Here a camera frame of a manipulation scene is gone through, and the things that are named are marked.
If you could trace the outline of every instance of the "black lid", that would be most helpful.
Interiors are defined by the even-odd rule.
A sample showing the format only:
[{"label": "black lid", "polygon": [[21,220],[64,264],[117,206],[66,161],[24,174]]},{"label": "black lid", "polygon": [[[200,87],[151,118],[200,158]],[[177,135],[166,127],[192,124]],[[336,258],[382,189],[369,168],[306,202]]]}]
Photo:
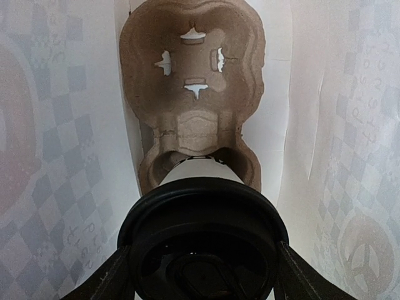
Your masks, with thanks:
[{"label": "black lid", "polygon": [[276,243],[288,243],[274,206],[238,182],[196,177],[160,186],[131,209],[118,247],[148,299],[266,299],[276,280]]}]

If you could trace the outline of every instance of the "checkered pattern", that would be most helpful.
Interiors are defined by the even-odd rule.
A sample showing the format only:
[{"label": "checkered pattern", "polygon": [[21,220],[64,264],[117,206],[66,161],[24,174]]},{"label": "checkered pattern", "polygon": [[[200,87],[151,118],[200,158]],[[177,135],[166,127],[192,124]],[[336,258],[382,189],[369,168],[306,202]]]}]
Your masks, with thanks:
[{"label": "checkered pattern", "polygon": [[[340,249],[352,216],[372,216],[387,233],[391,247],[400,246],[400,86],[398,80],[392,80],[399,78],[400,70],[399,8],[398,1],[362,0],[349,12],[348,30],[356,34],[357,46],[344,56],[343,79],[352,84],[348,95],[337,97],[324,197],[317,208],[312,263],[356,297],[360,295],[351,287],[354,275],[346,274],[344,268],[349,258],[343,257]],[[346,247],[347,251],[356,250]],[[373,259],[357,255],[351,259]],[[398,271],[394,270],[394,282],[400,279]],[[357,280],[362,285],[365,279]],[[400,297],[398,280],[390,291],[380,291],[376,282],[366,284],[371,299]]]},{"label": "checkered pattern", "polygon": [[15,204],[19,219],[0,229],[1,299],[59,299],[116,242],[108,239],[113,210],[102,192],[81,56],[84,22],[76,3],[0,1],[0,31],[31,65],[42,131],[42,169],[31,201]]}]

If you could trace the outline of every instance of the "stain on cardboard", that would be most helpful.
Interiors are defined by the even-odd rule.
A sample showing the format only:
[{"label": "stain on cardboard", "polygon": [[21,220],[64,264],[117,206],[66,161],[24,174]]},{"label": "stain on cardboard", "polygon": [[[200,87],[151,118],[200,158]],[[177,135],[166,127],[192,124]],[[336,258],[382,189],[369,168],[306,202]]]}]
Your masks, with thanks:
[{"label": "stain on cardboard", "polygon": [[245,1],[148,0],[132,12],[120,41],[124,91],[154,136],[139,168],[143,194],[201,155],[261,190],[241,129],[264,92],[264,49],[263,24]]}]

